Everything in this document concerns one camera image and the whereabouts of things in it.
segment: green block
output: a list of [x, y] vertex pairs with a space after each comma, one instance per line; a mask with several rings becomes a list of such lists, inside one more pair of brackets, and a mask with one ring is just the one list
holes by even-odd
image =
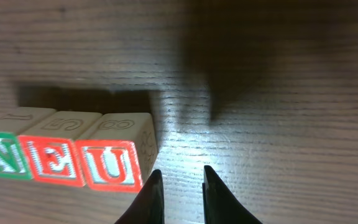
[[15, 135], [0, 132], [0, 177], [32, 179], [32, 174]]

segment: wooden block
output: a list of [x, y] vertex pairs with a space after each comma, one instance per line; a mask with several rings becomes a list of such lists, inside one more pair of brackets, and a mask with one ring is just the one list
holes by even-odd
[[0, 116], [0, 177], [31, 179], [24, 154], [16, 135], [55, 112], [50, 108], [16, 108]]
[[157, 158], [148, 113], [106, 114], [78, 138], [76, 147], [94, 190], [138, 192]]
[[19, 136], [35, 181], [84, 186], [73, 140], [101, 117], [99, 113], [59, 111]]

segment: red block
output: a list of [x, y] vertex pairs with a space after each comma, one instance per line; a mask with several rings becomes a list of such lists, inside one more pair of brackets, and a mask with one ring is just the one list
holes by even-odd
[[73, 141], [62, 138], [19, 136], [34, 180], [51, 184], [85, 185]]
[[77, 140], [76, 148], [91, 189], [139, 192], [143, 186], [135, 144], [123, 140]]

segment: wooden table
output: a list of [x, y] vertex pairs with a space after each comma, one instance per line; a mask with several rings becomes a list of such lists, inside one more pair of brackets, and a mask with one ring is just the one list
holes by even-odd
[[[0, 0], [0, 113], [23, 86], [152, 93], [166, 223], [204, 222], [205, 164], [264, 223], [358, 223], [356, 0]], [[134, 197], [0, 179], [0, 217]]]

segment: letter block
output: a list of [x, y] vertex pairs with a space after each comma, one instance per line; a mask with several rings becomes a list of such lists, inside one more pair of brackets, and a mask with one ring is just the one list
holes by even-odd
[[84, 186], [73, 141], [100, 117], [99, 113], [59, 111], [22, 133], [19, 140], [34, 180]]
[[91, 189], [138, 192], [157, 157], [148, 113], [106, 114], [76, 141]]
[[0, 116], [0, 177], [32, 179], [16, 135], [54, 112], [50, 108], [19, 107]]

